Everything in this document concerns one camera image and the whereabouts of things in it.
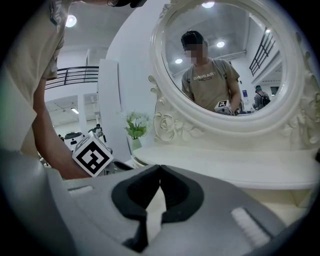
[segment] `ornate white mirror frame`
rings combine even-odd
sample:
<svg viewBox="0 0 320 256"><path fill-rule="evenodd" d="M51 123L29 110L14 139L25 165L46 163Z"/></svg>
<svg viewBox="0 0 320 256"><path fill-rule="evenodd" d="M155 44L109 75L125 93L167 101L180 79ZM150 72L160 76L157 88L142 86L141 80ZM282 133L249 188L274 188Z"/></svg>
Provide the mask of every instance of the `ornate white mirror frame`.
<svg viewBox="0 0 320 256"><path fill-rule="evenodd" d="M204 2L203 0L171 0L171 4L166 4L163 8L163 12L154 28L150 46L155 81L152 77L149 79L151 82L156 83L160 90L158 92L157 104L164 105L166 102L166 104L171 105L172 109L180 113L192 126L216 134L241 138L267 134L283 125L288 125L292 118L298 121L299 115L301 119L301 115L306 114L303 106L306 107L312 100L315 101L319 87L316 86L316 88L314 83L311 83L312 79L315 78L306 60L309 53L307 52L306 56L303 55L300 46L301 39L296 34L290 18L271 1L217 0L215 2L240 7L255 15L266 27L272 29L272 34L280 49L283 68L282 82L279 88L280 93L273 104L269 104L252 115L227 116L198 106L175 86L172 75L167 72L168 64L166 56L163 54L166 42L166 26L171 22L173 15L177 17L178 14L186 12ZM165 115L166 113L161 114L157 112L156 106L155 116L163 114ZM319 110L313 110L311 115L319 115ZM194 131L194 136L199 135L198 129L187 128L189 131L191 129Z"/></svg>

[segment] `white vanity table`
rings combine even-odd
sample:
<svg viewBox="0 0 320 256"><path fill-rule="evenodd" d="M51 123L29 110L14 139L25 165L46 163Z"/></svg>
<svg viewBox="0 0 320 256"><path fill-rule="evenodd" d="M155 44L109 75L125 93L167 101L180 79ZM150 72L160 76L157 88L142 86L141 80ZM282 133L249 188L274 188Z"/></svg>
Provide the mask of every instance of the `white vanity table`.
<svg viewBox="0 0 320 256"><path fill-rule="evenodd" d="M290 18L270 1L218 0L212 8L213 17L208 20L202 3L172 0L164 6L154 28L150 46L153 75L149 81L151 92L157 94L155 144L135 150L132 164L135 168L169 165L224 180L291 224L305 213L320 181L320 164L315 161L320 147L320 87L309 63L310 53ZM175 80L179 72L186 70L179 70L172 60L173 55L183 54L175 48L181 35L190 29L206 33L198 26L204 22L219 23L222 19L228 25L225 17L214 14L214 8L237 13L237 17L245 12L249 20L259 20L264 33L272 33L273 51L280 53L277 63L269 56L268 64L259 65L258 77L251 77L252 83L257 84L261 74L281 63L282 78L275 100L252 114L228 116L209 111L183 94ZM198 23L192 24L192 11L200 19ZM222 38L212 39L216 34L206 35L211 38L208 45L212 58L228 58L232 64L238 55L230 59L230 55L226 57L214 49L215 40Z"/></svg>

